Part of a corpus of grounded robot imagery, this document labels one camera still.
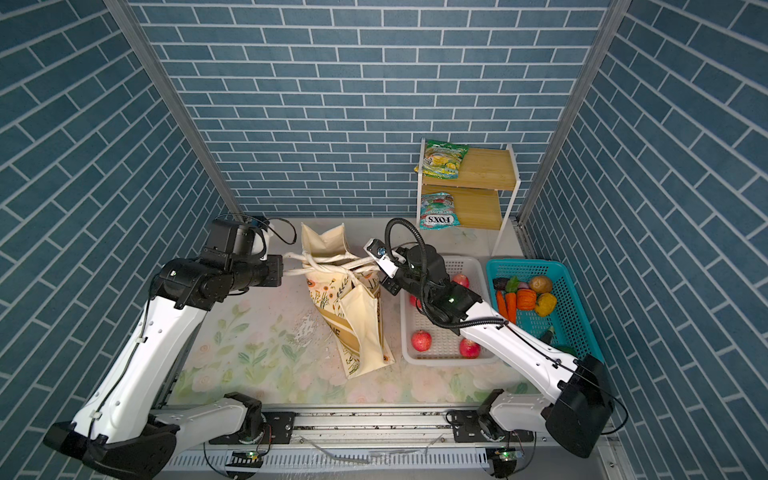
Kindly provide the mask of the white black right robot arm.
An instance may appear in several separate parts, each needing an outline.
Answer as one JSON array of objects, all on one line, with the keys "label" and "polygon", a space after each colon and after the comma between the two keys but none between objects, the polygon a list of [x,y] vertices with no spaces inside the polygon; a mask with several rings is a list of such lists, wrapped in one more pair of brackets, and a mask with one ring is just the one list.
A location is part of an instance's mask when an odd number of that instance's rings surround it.
[{"label": "white black right robot arm", "polygon": [[433,325],[479,344],[541,393],[543,404],[534,409],[531,422],[512,412],[510,395],[497,395],[489,404],[496,425],[507,431],[546,430],[570,453],[581,458],[592,453],[617,404],[599,359],[562,352],[513,324],[481,295],[454,282],[430,245],[392,250],[372,239],[365,251],[383,272],[390,293],[415,296]]}]

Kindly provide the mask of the cream canvas grocery bag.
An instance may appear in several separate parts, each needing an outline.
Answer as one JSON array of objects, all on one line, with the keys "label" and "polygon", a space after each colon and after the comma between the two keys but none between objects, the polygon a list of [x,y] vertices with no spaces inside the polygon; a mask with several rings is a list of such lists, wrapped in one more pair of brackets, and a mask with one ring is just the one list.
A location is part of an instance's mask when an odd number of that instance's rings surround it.
[{"label": "cream canvas grocery bag", "polygon": [[301,228],[302,252],[286,259],[301,263],[287,276],[303,276],[316,310],[335,336],[342,371],[357,378],[395,362],[384,336],[379,269],[353,254],[343,224],[318,233]]}]

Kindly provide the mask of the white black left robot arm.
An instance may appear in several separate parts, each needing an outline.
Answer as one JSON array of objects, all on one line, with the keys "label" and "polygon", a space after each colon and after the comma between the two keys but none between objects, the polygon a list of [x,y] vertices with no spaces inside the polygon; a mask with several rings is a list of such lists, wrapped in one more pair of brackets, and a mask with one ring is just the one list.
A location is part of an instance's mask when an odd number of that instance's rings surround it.
[{"label": "white black left robot arm", "polygon": [[283,260],[269,253],[268,219],[215,219],[201,253],[167,262],[150,281],[144,313],[102,383],[43,443],[116,479],[152,479],[181,452],[233,435],[264,440],[260,401],[240,393],[202,407],[151,409],[191,336],[217,303],[252,287],[278,287]]}]

